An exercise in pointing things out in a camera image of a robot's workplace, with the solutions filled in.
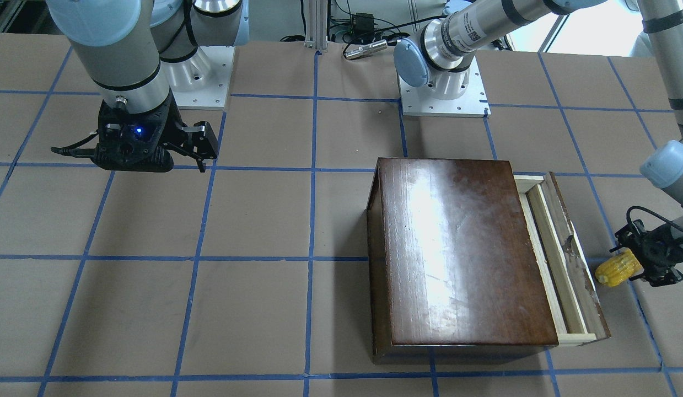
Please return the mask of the yellow corn cob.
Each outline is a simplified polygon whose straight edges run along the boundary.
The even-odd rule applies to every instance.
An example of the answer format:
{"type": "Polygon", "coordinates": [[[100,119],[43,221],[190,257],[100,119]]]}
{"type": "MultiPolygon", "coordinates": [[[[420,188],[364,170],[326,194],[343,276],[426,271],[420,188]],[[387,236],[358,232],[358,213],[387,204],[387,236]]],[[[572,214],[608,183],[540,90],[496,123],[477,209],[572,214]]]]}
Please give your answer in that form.
{"type": "Polygon", "coordinates": [[[596,267],[595,279],[604,286],[616,287],[642,272],[643,266],[633,251],[623,248],[616,256],[596,267]]]}

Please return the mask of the dark wooden drawer cabinet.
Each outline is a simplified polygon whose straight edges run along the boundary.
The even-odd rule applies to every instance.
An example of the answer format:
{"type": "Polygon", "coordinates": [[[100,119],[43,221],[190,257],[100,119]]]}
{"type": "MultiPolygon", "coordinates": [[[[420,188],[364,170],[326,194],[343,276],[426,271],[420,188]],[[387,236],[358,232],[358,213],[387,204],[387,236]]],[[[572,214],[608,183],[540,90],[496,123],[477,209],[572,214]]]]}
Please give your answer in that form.
{"type": "Polygon", "coordinates": [[[505,160],[379,158],[367,201],[376,364],[500,364],[558,345],[505,160]]]}

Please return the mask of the silver cylinder tool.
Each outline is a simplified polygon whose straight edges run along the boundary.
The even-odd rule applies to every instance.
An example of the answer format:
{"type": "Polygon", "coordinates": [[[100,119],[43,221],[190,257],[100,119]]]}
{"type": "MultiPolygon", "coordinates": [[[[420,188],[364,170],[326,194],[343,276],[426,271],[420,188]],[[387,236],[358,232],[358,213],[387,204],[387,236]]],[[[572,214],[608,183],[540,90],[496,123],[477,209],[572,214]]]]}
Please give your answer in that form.
{"type": "Polygon", "coordinates": [[[388,42],[384,39],[370,42],[368,44],[360,45],[354,50],[344,50],[343,57],[345,60],[359,60],[360,58],[371,56],[376,52],[380,52],[388,48],[388,42]]]}

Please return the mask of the light wooden drawer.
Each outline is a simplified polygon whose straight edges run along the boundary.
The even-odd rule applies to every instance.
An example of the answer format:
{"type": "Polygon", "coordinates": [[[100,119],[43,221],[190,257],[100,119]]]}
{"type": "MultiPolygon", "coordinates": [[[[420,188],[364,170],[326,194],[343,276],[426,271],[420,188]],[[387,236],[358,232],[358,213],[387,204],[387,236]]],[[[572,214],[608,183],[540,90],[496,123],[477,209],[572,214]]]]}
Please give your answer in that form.
{"type": "Polygon", "coordinates": [[[515,185],[561,347],[609,339],[576,227],[554,173],[518,175],[515,185]]]}

